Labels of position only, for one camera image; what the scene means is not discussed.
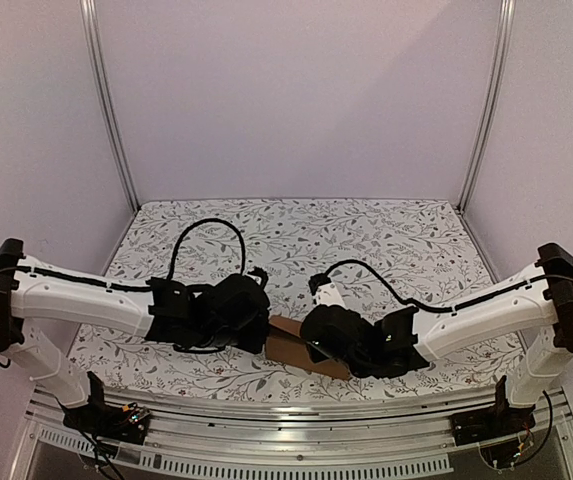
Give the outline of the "brown cardboard box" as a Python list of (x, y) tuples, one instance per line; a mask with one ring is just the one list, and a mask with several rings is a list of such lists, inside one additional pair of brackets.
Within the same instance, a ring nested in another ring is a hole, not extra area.
[(326, 359), (314, 363), (310, 359), (306, 343), (300, 338), (300, 321), (273, 315), (269, 318), (269, 326), (270, 332), (265, 343), (267, 360), (337, 380), (351, 379), (347, 367), (335, 360)]

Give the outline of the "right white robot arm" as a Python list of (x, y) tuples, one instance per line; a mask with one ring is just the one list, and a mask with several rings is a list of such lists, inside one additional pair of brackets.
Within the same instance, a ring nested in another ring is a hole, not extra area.
[(471, 345), (538, 328), (524, 358), (503, 380), (501, 400), (483, 415), (487, 432), (503, 436), (573, 359), (573, 256), (556, 243), (540, 246), (538, 255), (517, 274), (450, 303), (399, 297), (399, 309), (374, 323), (346, 307), (325, 271), (309, 280), (315, 306), (300, 337), (315, 363), (337, 360), (355, 377), (392, 379)]

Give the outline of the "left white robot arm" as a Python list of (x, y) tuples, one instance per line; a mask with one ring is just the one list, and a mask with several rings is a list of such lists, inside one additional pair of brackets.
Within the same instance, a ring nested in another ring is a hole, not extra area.
[(22, 241), (0, 246), (0, 354), (24, 368), (94, 434), (114, 426), (102, 383), (82, 373), (39, 329), (40, 320), (95, 325), (182, 353), (226, 347), (258, 354), (269, 331), (267, 273), (254, 268), (216, 285), (185, 285), (152, 277), (142, 284), (60, 270), (23, 252)]

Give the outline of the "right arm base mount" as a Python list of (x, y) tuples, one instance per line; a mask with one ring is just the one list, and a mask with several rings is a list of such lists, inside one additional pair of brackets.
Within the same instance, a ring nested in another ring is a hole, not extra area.
[(535, 426), (535, 406), (511, 407), (506, 394), (507, 376), (495, 386), (491, 406), (455, 413), (449, 417), (451, 433), (457, 446), (468, 445), (517, 434)]

